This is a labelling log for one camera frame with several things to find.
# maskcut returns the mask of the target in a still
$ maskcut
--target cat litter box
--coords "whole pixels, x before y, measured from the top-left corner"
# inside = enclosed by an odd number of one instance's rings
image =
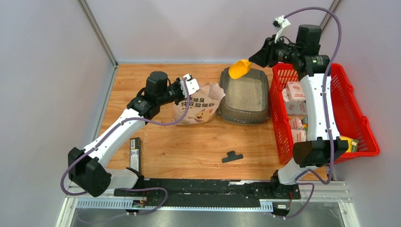
[[[221,100],[218,114],[227,122],[259,124],[267,121],[269,83],[261,70],[251,69],[239,79],[232,79],[226,68],[221,72],[220,87],[226,96]]]

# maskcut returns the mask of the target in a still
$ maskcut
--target robotic arm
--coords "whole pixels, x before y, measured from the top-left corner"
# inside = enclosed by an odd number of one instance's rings
[[[285,43],[281,39],[282,31],[290,25],[284,17],[278,17],[273,22],[277,34],[266,38],[263,47],[249,58],[261,67],[273,67],[278,62],[289,63],[298,73],[298,79],[306,96],[306,108],[308,111],[308,135],[307,141],[295,143],[293,146],[293,158],[280,170],[277,170],[271,182],[275,195],[283,195],[296,181],[302,178],[305,170],[314,170],[330,162],[330,137],[326,130],[326,117],[330,119],[332,137],[334,138],[334,160],[340,157],[347,149],[346,141],[340,140],[331,104],[330,83],[331,76],[325,75],[330,62],[327,55],[319,55],[322,30],[316,25],[301,25],[298,28],[296,42]],[[323,114],[323,79],[327,76],[326,94],[328,116]]]
[[[183,79],[177,78],[169,86],[168,81],[166,73],[152,72],[146,81],[146,87],[130,101],[116,122],[82,150],[73,148],[68,153],[68,165],[72,168],[67,172],[72,182],[97,197],[106,189],[132,188],[138,177],[143,177],[131,168],[114,170],[105,167],[132,134],[152,122],[151,119],[160,112],[161,105],[171,102],[177,104],[199,90],[198,82],[190,74],[186,74]]]

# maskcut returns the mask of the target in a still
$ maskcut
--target wooden surface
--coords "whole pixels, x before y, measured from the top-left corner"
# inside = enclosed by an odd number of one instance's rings
[[[164,71],[171,80],[192,74],[199,82],[218,82],[227,64],[123,64],[120,65],[101,133],[123,112],[136,93],[145,86],[153,71]],[[262,69],[272,80],[271,69]],[[153,119],[173,120],[173,104],[161,107]],[[142,140],[142,173],[148,178],[195,179],[270,179],[279,164],[271,118],[263,124],[242,126],[223,121],[217,114],[210,122],[188,126],[146,125],[133,137]],[[127,141],[113,156],[108,168],[123,169],[130,165],[130,146]],[[244,158],[228,163],[221,159],[235,150]],[[318,173],[327,179],[324,169]],[[316,180],[307,175],[304,180]]]

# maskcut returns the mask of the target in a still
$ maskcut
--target black mount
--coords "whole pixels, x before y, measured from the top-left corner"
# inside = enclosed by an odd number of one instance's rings
[[[73,148],[68,153],[68,166],[84,155],[85,150]],[[68,177],[93,197],[106,191],[111,182],[111,174],[106,172],[98,158],[86,156],[69,171]]]
[[[178,104],[184,100],[185,97],[180,85],[181,79],[177,78],[174,83],[167,86],[168,81],[165,72],[152,72],[146,80],[146,86],[128,103],[127,108],[134,109],[139,113],[139,116],[150,120],[160,112],[160,106],[172,102]]]
[[[296,190],[299,190],[297,184],[293,185],[284,185],[280,183],[278,170],[273,173],[273,176],[270,178],[270,193],[273,198],[281,199],[288,196],[289,192],[296,194]]]
[[[292,64],[301,80],[304,76],[324,73],[330,58],[319,55],[322,29],[316,25],[300,25],[295,43],[284,43],[284,39],[274,42],[276,35],[266,38],[263,47],[249,61],[261,67],[273,67],[278,62]]]
[[[348,150],[348,142],[334,140],[334,160]],[[293,157],[301,168],[307,166],[322,167],[330,162],[330,140],[312,140],[294,143]]]

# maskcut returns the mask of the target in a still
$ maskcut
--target white wall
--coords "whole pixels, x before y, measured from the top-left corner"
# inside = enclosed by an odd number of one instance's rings
[[[237,61],[248,58],[275,29],[277,16],[332,0],[87,0],[117,61]],[[320,24],[323,12],[291,17]]]
[[[54,226],[113,68],[75,0],[0,2],[0,226]]]
[[[362,227],[401,222],[400,8],[398,0],[345,0],[337,12],[343,36],[336,62],[345,68],[381,149],[377,157],[335,166],[336,176],[347,182]],[[332,21],[323,34],[321,53],[331,55],[336,40]]]

